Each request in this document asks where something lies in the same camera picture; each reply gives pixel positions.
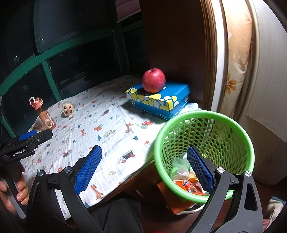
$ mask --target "water bottle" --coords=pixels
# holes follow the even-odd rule
[[[40,97],[37,97],[36,99],[34,97],[31,97],[29,99],[29,102],[30,106],[35,109],[40,120],[43,122],[44,129],[47,128],[53,130],[56,127],[56,123],[54,119],[50,116],[47,109],[44,107],[43,100]]]

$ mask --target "basket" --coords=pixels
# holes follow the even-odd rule
[[[189,193],[177,186],[173,174],[173,157],[179,157],[189,146],[195,146],[216,167],[242,174],[253,171],[254,149],[246,131],[231,118],[211,111],[190,111],[170,119],[158,133],[154,143],[154,161],[165,184],[180,197],[205,203],[208,196]],[[231,198],[229,190],[226,199]]]

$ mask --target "person's leg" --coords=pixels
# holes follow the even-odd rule
[[[140,203],[132,199],[119,199],[91,210],[98,227],[105,233],[143,233],[138,215]]]

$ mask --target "red apple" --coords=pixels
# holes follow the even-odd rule
[[[143,74],[141,84],[146,92],[157,93],[165,86],[164,73],[158,68],[150,69]]]

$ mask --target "blue gripper pad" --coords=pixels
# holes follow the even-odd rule
[[[29,137],[34,136],[35,134],[37,134],[37,131],[36,131],[36,130],[32,130],[32,131],[30,131],[30,132],[28,132],[28,133],[22,134],[22,135],[19,137],[18,140],[21,141],[21,140],[27,139],[27,138],[29,138]]]
[[[201,155],[192,147],[187,149],[187,160],[190,163],[204,191],[211,195],[214,191],[213,176],[205,166]]]
[[[100,146],[97,146],[92,154],[88,157],[80,171],[76,176],[76,185],[74,190],[79,195],[80,192],[85,191],[97,166],[99,165],[102,159],[102,149]]]

